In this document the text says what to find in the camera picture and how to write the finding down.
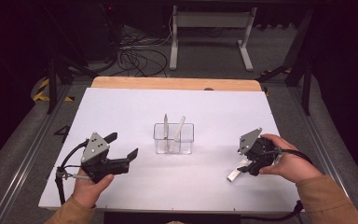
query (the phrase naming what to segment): hand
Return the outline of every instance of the hand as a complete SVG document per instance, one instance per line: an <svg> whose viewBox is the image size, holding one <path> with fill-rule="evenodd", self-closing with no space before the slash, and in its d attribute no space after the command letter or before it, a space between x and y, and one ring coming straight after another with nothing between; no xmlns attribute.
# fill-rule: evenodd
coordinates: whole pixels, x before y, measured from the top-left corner
<svg viewBox="0 0 358 224"><path fill-rule="evenodd" d="M87 175L82 169L79 170L78 174ZM94 184L92 180L77 179L72 197L83 206L92 208L100 198L101 193L112 183L113 178L113 175L107 175L97 184Z"/></svg>
<svg viewBox="0 0 358 224"><path fill-rule="evenodd" d="M298 150L295 146L275 134L266 133L261 136L271 140L275 146L281 147L282 149ZM278 164L263 167L259 173L261 175L281 175L283 178L294 183L323 175L306 160L284 152Z"/></svg>

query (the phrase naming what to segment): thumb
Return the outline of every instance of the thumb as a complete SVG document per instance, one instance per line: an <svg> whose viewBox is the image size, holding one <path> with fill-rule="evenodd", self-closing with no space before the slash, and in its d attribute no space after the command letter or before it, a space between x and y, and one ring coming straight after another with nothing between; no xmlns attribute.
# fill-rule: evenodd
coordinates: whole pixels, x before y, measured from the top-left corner
<svg viewBox="0 0 358 224"><path fill-rule="evenodd" d="M260 173L261 175L276 175L277 174L277 170L275 169L275 166L270 165L270 166L266 166L261 168L258 173Z"/></svg>
<svg viewBox="0 0 358 224"><path fill-rule="evenodd" d="M113 175L106 175L102 180L100 180L100 182L98 182L98 184L95 185L96 189L102 192L110 185L110 183L112 183L113 179L114 179Z"/></svg>

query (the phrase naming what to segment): person's left hand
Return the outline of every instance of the person's left hand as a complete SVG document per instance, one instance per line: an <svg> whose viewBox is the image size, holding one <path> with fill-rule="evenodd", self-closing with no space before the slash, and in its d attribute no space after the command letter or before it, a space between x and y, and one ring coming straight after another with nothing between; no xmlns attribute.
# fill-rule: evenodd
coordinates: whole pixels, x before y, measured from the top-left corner
<svg viewBox="0 0 358 224"><path fill-rule="evenodd" d="M81 168L78 174L87 175ZM92 208L100 198L101 193L112 183L113 178L113 175L107 175L97 184L94 184L92 180L77 179L72 197L83 206Z"/></svg>

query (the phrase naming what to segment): transparent pen holder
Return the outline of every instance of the transparent pen holder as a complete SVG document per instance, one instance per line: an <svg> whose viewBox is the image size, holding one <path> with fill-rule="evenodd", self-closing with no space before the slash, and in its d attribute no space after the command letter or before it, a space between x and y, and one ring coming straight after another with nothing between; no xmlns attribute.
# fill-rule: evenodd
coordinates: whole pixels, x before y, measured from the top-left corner
<svg viewBox="0 0 358 224"><path fill-rule="evenodd" d="M158 154L191 154L194 142L194 125L184 123L177 141L175 141L178 127L178 123L168 123L165 131L164 123L155 124L153 138Z"/></svg>

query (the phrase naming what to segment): forearm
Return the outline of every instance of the forearm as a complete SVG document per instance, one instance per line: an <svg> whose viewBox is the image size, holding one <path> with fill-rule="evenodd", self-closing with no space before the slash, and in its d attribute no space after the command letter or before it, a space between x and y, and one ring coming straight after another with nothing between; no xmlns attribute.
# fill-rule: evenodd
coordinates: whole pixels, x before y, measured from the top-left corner
<svg viewBox="0 0 358 224"><path fill-rule="evenodd" d="M87 208L71 197L45 224L86 224L90 223L94 212L95 208Z"/></svg>
<svg viewBox="0 0 358 224"><path fill-rule="evenodd" d="M344 191L327 175L296 184L313 223L358 223L358 211Z"/></svg>

